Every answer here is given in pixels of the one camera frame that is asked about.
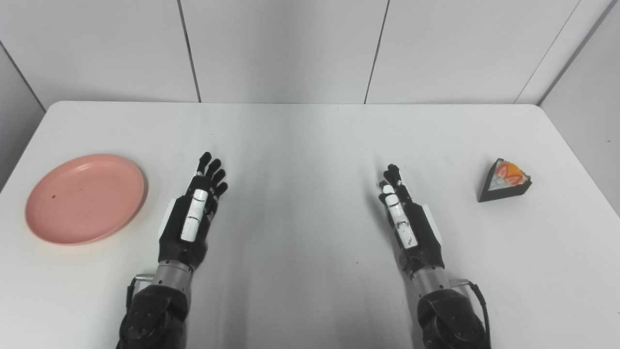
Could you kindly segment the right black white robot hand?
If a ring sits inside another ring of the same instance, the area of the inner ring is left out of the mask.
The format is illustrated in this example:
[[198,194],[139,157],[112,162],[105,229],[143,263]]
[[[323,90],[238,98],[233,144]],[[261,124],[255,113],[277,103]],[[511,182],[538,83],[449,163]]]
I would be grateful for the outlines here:
[[444,269],[441,243],[424,207],[413,201],[403,183],[400,168],[395,164],[388,165],[383,177],[379,183],[379,200],[385,206],[390,227],[395,232],[402,270],[413,278],[426,268]]

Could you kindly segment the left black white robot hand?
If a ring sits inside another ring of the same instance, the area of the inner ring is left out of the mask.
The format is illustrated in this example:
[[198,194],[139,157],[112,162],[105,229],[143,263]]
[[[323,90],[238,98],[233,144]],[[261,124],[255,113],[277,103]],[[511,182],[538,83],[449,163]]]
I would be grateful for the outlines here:
[[195,271],[207,254],[206,237],[228,190],[220,159],[204,152],[186,192],[175,199],[159,238],[159,263],[177,261]]

